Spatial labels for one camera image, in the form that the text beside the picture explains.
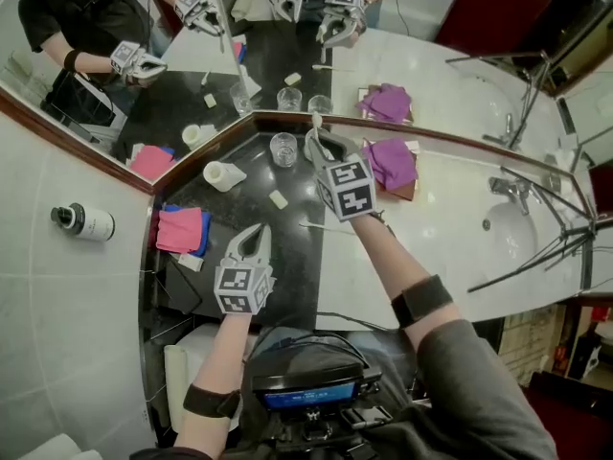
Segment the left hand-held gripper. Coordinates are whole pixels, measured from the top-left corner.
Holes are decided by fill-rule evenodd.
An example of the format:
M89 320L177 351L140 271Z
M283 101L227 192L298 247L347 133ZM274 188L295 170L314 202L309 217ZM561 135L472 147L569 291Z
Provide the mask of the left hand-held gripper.
M276 279L270 265L272 231L256 223L233 237L215 270L214 294L224 314L256 315Z

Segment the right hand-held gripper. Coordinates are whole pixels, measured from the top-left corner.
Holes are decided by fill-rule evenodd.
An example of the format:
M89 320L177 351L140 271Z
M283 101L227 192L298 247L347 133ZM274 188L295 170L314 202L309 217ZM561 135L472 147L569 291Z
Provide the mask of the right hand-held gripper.
M318 194L339 221L375 212L375 177L353 140L320 128L318 138L306 135L305 152Z

